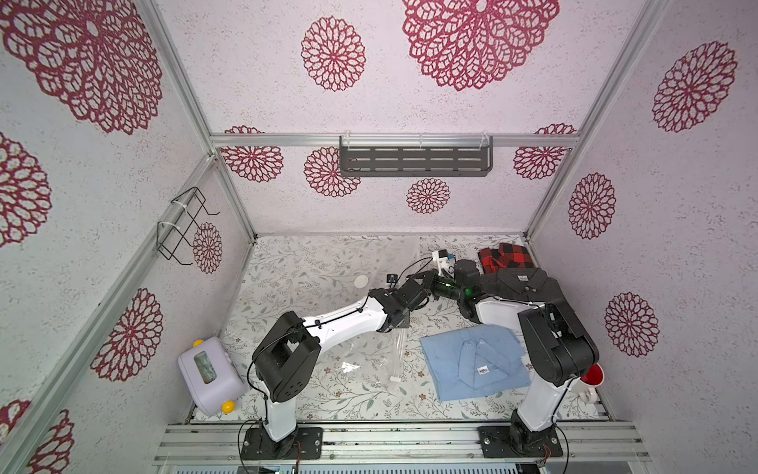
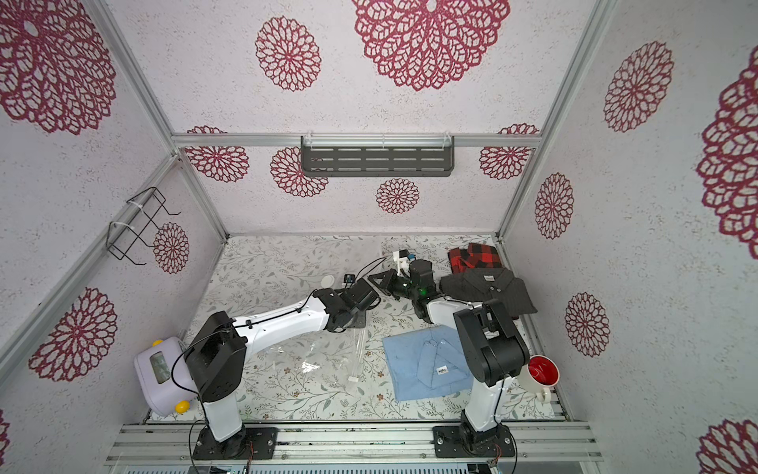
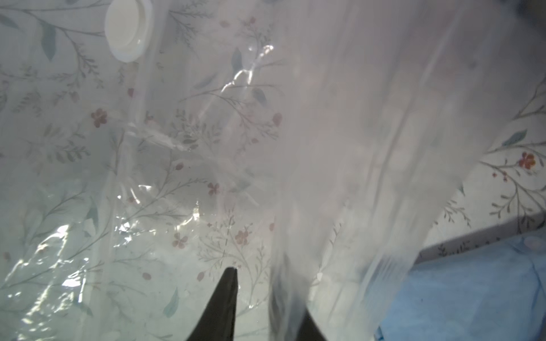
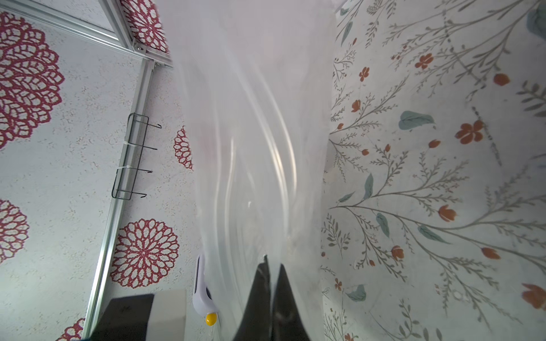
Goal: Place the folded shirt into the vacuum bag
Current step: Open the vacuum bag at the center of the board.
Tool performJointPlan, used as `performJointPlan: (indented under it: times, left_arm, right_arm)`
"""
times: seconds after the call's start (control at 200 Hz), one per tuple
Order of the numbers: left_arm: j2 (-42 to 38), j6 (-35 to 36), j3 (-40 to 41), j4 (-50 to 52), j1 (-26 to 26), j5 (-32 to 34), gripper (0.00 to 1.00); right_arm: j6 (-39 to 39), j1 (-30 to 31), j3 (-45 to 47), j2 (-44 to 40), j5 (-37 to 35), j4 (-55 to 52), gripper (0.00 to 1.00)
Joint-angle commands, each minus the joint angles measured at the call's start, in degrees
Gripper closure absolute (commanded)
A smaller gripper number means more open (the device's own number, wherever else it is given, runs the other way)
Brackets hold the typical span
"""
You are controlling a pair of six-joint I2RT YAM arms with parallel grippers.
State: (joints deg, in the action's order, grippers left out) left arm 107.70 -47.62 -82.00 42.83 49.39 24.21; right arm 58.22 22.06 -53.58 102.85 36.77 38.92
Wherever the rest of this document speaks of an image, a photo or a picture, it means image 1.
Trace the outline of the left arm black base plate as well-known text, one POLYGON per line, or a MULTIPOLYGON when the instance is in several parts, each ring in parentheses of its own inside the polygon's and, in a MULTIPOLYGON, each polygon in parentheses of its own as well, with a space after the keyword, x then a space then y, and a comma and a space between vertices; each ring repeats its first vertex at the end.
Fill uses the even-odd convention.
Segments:
POLYGON ((320 459, 323 448, 322 428, 296 427, 295 431, 279 442, 274 442, 263 428, 250 428, 241 448, 241 459, 254 460, 315 460, 320 459))

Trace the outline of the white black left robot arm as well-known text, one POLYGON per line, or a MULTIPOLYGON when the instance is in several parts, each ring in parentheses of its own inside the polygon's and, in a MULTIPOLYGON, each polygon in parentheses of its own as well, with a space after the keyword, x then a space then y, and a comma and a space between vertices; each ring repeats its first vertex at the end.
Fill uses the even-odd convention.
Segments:
POLYGON ((367 333, 389 333, 432 296, 437 274, 410 276, 400 288, 375 288, 367 296, 322 315, 300 317, 288 311, 253 351, 247 378, 262 383, 266 402, 262 421, 277 444, 297 428, 296 397, 308 385, 321 355, 367 333))

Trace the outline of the dark grey shirt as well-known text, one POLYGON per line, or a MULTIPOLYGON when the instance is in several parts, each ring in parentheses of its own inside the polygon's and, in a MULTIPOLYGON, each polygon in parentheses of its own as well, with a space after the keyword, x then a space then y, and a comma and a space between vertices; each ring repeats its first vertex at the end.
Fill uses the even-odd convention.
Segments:
POLYGON ((486 294, 508 300, 550 303, 565 299, 558 281, 540 268, 500 269, 481 276, 480 284, 486 294))

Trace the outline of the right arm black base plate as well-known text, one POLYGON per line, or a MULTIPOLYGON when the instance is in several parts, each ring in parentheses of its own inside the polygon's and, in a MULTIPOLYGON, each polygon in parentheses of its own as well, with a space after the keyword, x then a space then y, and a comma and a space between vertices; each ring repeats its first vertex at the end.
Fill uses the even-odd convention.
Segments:
POLYGON ((557 429, 540 432, 522 430, 519 426, 479 426, 478 435, 484 458, 563 457, 557 429))

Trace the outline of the clear plastic vacuum bag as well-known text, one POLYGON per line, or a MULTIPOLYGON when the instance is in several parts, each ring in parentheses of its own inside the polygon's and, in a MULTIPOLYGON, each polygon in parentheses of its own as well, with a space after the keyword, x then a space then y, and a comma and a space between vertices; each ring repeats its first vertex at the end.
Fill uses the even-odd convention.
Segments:
POLYGON ((315 316, 406 278, 430 256, 418 236, 265 236, 252 249, 222 341, 244 372, 278 317, 315 316))

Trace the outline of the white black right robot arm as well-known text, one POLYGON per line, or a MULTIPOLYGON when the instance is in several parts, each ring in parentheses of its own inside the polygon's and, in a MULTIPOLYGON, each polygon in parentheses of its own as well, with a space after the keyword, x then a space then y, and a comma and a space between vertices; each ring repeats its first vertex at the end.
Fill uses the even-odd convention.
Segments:
POLYGON ((481 275, 461 260, 452 276, 433 273, 428 291, 457 303, 476 324, 507 328, 523 338, 534 371, 525 398, 507 429, 481 432, 505 445, 509 455, 563 454, 555 416, 566 394, 599 361, 599 351, 558 282, 539 268, 504 268, 481 275))

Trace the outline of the light blue shirt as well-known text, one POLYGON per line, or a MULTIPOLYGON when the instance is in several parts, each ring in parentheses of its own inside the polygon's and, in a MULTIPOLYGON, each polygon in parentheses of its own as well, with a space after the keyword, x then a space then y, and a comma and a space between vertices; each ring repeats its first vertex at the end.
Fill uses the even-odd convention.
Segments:
POLYGON ((424 337, 422 351, 437 399, 460 401, 527 387, 530 375, 513 331, 478 325, 424 337))

